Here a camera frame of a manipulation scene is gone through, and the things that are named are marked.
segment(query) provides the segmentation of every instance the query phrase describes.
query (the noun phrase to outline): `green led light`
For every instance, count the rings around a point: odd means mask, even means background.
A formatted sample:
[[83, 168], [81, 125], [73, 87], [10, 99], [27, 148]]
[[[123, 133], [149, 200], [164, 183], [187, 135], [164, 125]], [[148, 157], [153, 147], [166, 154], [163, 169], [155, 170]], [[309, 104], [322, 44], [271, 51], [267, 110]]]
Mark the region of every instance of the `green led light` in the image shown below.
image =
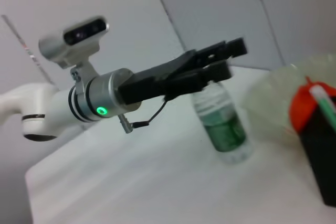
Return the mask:
[[96, 112], [98, 113], [98, 114], [100, 114], [100, 115], [106, 115], [107, 114], [107, 109], [105, 109], [104, 107], [98, 107], [97, 109], [96, 109]]

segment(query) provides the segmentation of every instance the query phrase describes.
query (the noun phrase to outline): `water bottle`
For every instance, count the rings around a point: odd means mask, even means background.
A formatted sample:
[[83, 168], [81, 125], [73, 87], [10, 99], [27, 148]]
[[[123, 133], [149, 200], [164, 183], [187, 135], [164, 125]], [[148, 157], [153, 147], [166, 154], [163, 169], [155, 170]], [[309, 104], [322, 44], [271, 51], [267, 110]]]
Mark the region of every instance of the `water bottle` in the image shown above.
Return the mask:
[[236, 164], [246, 160], [252, 146], [239, 120], [232, 99], [221, 83], [210, 83], [201, 92], [192, 94], [195, 111], [215, 149], [223, 160]]

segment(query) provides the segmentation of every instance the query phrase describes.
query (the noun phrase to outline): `green label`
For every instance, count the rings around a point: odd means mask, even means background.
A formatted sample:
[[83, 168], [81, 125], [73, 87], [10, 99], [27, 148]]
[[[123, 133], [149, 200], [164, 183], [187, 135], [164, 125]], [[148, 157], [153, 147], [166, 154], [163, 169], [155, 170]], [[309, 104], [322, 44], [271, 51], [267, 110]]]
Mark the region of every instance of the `green label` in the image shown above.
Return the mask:
[[205, 129], [219, 152], [229, 152], [241, 146], [246, 138], [245, 131], [235, 113], [226, 122], [215, 125], [205, 125]]

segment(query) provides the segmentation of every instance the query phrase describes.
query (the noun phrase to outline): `table surface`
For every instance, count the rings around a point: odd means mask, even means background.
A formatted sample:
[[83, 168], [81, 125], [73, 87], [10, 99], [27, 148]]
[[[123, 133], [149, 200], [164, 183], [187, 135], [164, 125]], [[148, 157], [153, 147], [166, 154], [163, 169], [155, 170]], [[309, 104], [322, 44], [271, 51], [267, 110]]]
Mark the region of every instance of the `table surface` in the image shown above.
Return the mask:
[[[224, 84], [239, 103], [267, 72], [235, 67], [233, 73]], [[130, 121], [148, 119], [161, 103], [143, 102]], [[245, 112], [238, 113], [249, 132]], [[300, 147], [251, 141], [255, 151], [247, 161], [225, 164], [188, 95], [131, 134], [117, 118], [102, 121], [27, 172], [34, 223], [336, 222]]]

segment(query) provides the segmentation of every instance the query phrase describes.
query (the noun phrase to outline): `white robotic arm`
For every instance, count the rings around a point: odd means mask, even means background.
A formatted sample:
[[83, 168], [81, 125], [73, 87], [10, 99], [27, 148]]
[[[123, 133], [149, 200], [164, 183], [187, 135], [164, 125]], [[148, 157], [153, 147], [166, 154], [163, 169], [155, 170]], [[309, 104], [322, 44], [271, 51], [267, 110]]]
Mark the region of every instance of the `white robotic arm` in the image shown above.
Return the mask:
[[[122, 68], [99, 75], [88, 59], [99, 51], [99, 39], [108, 30], [106, 20], [98, 16], [41, 39], [39, 49], [46, 59], [63, 69], [73, 67], [70, 73], [75, 86], [59, 91], [52, 84], [33, 83], [0, 95], [0, 124], [12, 114], [21, 114], [24, 137], [52, 140], [73, 125], [116, 115], [122, 118], [137, 110], [143, 100], [164, 95], [167, 102], [201, 91], [209, 81], [228, 79], [226, 59], [247, 53], [243, 39], [236, 39], [188, 51], [139, 73]], [[144, 121], [132, 127], [148, 125], [149, 121]]]

